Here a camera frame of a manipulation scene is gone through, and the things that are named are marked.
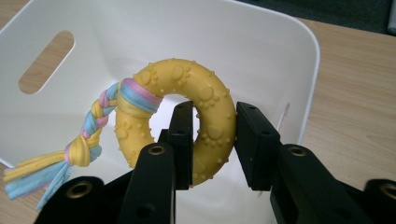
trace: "gray floor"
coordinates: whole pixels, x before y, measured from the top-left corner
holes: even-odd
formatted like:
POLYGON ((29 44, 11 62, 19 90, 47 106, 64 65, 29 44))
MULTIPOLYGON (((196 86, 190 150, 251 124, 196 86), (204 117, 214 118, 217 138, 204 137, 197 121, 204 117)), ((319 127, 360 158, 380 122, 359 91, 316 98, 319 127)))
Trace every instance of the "gray floor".
POLYGON ((391 0, 239 0, 285 14, 386 34, 391 0))

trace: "wooden table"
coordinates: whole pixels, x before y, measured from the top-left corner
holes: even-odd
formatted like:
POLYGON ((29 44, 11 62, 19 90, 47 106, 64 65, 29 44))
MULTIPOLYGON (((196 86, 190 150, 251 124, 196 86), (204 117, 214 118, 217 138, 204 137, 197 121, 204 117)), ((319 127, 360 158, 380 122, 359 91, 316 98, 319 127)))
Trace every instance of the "wooden table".
MULTIPOLYGON (((0 0, 0 29, 27 2, 0 0)), ((301 21, 321 51, 303 146, 358 189, 372 178, 396 180, 396 37, 301 21)), ((0 187, 0 223, 34 222, 43 192, 11 202, 0 187)))

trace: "storage bin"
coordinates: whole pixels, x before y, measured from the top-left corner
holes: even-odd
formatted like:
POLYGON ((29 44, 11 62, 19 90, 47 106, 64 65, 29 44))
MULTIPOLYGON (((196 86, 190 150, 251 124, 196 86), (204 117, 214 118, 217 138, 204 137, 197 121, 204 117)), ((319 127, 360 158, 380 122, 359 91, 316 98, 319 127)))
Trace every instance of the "storage bin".
MULTIPOLYGON (((226 0, 32 0, 0 33, 1 161, 12 165, 62 149, 103 90, 166 58, 214 70, 235 102, 257 106, 277 128, 282 123, 283 143, 301 143, 319 49, 294 18, 226 0), (61 31, 73 35, 73 48, 41 90, 22 92, 19 79, 61 31)), ((150 121, 153 136, 182 101, 165 97, 150 121)), ((129 170, 113 128, 114 116, 102 133, 102 156, 73 176, 108 182, 129 170)), ((269 193, 248 188, 234 152, 213 180, 177 192, 177 223, 273 220, 269 193)))

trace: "braided rope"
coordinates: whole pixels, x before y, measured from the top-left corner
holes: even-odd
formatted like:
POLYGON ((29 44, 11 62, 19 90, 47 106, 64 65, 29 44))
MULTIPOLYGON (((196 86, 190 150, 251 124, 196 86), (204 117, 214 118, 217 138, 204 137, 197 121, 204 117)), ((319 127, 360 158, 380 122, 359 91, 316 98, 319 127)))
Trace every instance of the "braided rope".
POLYGON ((99 136, 108 123, 108 115, 117 106, 123 110, 135 106, 143 110, 138 112, 138 116, 151 116, 157 112, 162 99, 145 90, 132 78, 113 84, 93 102, 79 135, 64 150, 20 162, 15 168, 5 170, 3 180, 7 183, 8 197, 12 200, 48 186, 36 207, 37 210, 41 209, 67 181, 72 166, 86 167, 100 156, 102 148, 99 146, 99 136))

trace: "yellow rubber ring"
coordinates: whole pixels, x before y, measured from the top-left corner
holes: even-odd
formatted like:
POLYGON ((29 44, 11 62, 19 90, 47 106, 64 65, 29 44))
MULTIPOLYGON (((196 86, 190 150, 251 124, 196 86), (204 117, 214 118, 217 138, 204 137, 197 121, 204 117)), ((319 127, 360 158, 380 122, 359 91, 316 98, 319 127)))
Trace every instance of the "yellow rubber ring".
MULTIPOLYGON (((150 63, 133 77, 155 96, 179 94, 193 101, 200 127, 193 146, 193 185, 213 178, 228 161, 235 139, 233 99, 213 71, 182 59, 150 63)), ((141 148, 154 142, 151 114, 117 98, 115 132, 125 159, 135 167, 141 148)))

